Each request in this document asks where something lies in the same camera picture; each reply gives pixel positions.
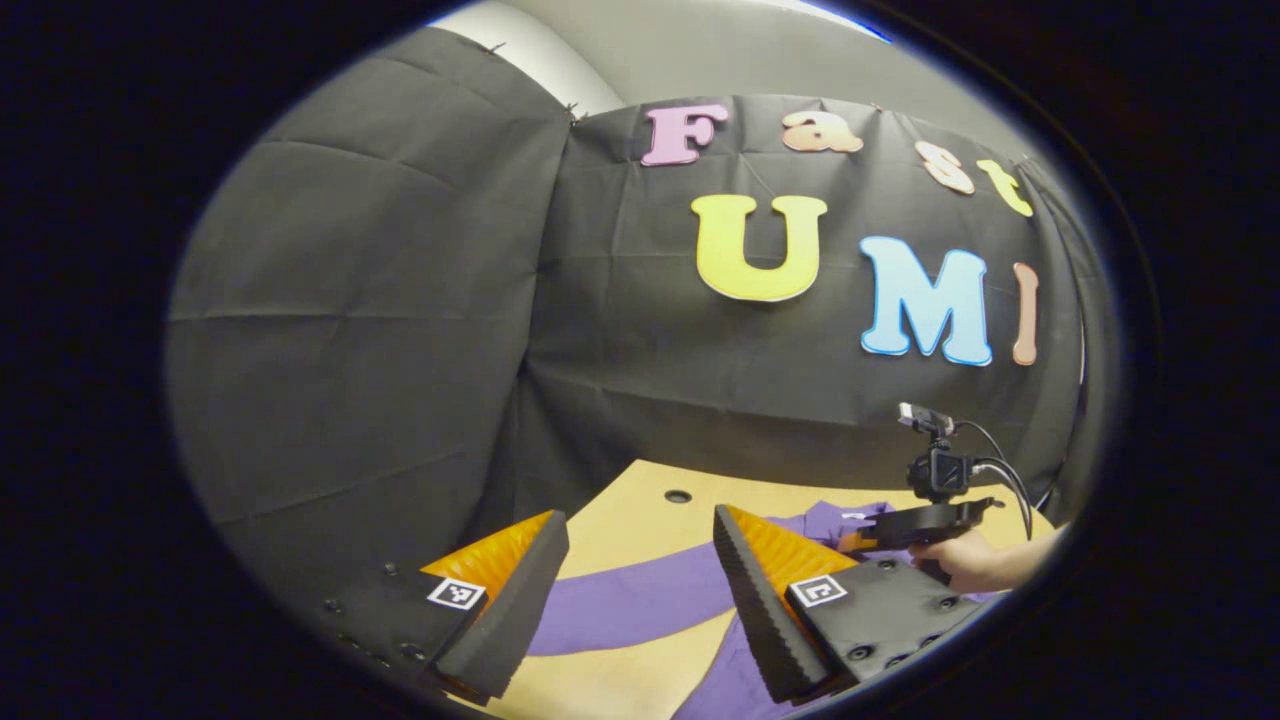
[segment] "purple fabric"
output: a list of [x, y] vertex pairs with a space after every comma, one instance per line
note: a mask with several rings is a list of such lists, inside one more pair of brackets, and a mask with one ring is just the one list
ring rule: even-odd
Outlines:
[[[870, 525], [869, 518], [892, 510], [887, 502], [863, 507], [819, 502], [804, 515], [768, 520], [835, 548], [841, 537]], [[855, 514], [867, 519], [846, 518]], [[906, 551], [868, 552], [867, 557], [911, 561]], [[983, 602], [993, 594], [998, 593], [966, 597]], [[732, 607], [733, 596], [716, 548], [705, 543], [649, 562], [558, 580], [527, 655], [639, 644], [692, 628]], [[795, 710], [790, 702], [774, 703], [769, 698], [746, 633], [735, 616], [703, 682], [672, 720], [773, 720]]]

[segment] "tan table surface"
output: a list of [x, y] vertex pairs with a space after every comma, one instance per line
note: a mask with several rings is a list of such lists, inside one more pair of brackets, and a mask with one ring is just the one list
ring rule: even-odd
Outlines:
[[[673, 503], [664, 498], [669, 489], [685, 491], [692, 500]], [[988, 509], [979, 532], [996, 547], [1025, 542], [1014, 493], [987, 486], [970, 488], [964, 500], [983, 497], [1001, 500], [1005, 507]], [[570, 550], [558, 577], [645, 562], [710, 542], [719, 503], [787, 518], [803, 515], [819, 501], [841, 507], [888, 502], [895, 510], [927, 503], [905, 487], [868, 491], [762, 483], [637, 460], [568, 520]], [[1051, 529], [1033, 510], [1033, 537]], [[511, 720], [667, 720], [710, 669], [735, 612], [631, 647], [526, 657], [507, 693], [479, 710]]]

